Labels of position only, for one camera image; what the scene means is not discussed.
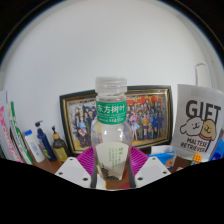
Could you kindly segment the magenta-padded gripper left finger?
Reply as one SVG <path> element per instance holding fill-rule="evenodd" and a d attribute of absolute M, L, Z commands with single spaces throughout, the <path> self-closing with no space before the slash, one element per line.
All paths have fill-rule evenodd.
<path fill-rule="evenodd" d="M 84 188 L 95 188 L 97 173 L 93 149 L 88 148 L 77 157 L 69 157 L 55 175 Z"/>

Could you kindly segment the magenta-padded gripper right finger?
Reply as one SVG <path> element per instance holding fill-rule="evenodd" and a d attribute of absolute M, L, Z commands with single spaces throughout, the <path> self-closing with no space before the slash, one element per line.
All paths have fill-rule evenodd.
<path fill-rule="evenodd" d="M 129 183 L 131 188 L 140 188 L 170 175 L 169 170 L 155 156 L 148 157 L 132 147 L 130 155 Z"/>

